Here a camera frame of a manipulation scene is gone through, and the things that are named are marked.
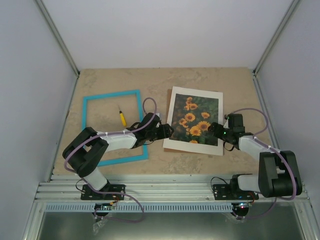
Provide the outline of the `blue wooden picture frame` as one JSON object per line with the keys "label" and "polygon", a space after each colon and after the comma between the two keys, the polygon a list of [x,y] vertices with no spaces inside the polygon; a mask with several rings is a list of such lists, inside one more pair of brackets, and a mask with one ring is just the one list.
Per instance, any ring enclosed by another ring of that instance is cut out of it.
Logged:
{"label": "blue wooden picture frame", "polygon": [[[131,96],[131,95],[135,95],[135,97],[136,97],[139,120],[141,121],[143,119],[143,104],[142,104],[142,99],[141,99],[141,91],[139,89],[111,92],[111,93],[104,93],[104,94],[90,95],[90,96],[83,97],[81,129],[83,130],[87,125],[88,101],[107,99],[107,98],[115,98],[115,97],[124,97],[124,96]],[[110,160],[101,160],[99,162],[98,166],[105,167],[105,166],[110,166],[110,165],[125,164],[125,163],[130,163],[130,162],[147,160],[149,157],[148,148],[146,145],[142,146],[141,148],[142,148],[141,155],[120,157],[120,158],[114,158],[114,159],[110,159]]]}

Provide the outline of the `sunflower photo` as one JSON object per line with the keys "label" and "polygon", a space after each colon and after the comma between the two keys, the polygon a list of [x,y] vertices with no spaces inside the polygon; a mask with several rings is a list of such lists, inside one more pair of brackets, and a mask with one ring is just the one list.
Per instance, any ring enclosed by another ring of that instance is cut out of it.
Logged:
{"label": "sunflower photo", "polygon": [[217,146],[218,139],[208,135],[208,128],[218,122],[219,100],[202,96],[176,94],[171,127],[171,140]]}

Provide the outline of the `yellow handled screwdriver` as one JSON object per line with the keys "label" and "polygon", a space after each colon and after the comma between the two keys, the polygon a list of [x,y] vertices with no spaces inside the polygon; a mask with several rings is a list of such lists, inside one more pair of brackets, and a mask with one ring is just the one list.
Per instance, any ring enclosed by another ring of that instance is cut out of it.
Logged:
{"label": "yellow handled screwdriver", "polygon": [[122,111],[122,109],[121,109],[119,104],[117,105],[117,107],[118,107],[121,123],[126,128],[127,127],[127,121],[126,121],[125,115],[124,115],[124,113],[123,113],[123,111]]}

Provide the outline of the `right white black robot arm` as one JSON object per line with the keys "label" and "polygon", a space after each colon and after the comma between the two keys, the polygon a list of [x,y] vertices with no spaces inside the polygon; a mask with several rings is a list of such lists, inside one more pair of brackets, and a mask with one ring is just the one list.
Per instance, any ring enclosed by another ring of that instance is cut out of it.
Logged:
{"label": "right white black robot arm", "polygon": [[242,199],[247,193],[259,193],[265,198],[294,199],[302,193],[302,181],[296,155],[280,150],[246,132],[243,116],[232,113],[226,116],[227,127],[213,122],[208,134],[232,145],[258,161],[258,174],[235,174],[228,188],[232,198]]}

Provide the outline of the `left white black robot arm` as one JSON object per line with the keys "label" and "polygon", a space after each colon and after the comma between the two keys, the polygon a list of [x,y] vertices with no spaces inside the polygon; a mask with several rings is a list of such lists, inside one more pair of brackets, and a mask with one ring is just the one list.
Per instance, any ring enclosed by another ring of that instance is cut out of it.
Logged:
{"label": "left white black robot arm", "polygon": [[62,157],[69,171],[76,173],[92,188],[92,194],[99,200],[108,197],[111,184],[98,169],[98,164],[107,152],[121,149],[135,149],[157,140],[170,138],[174,129],[162,124],[160,117],[149,112],[141,122],[116,132],[98,132],[86,127],[64,149]]}

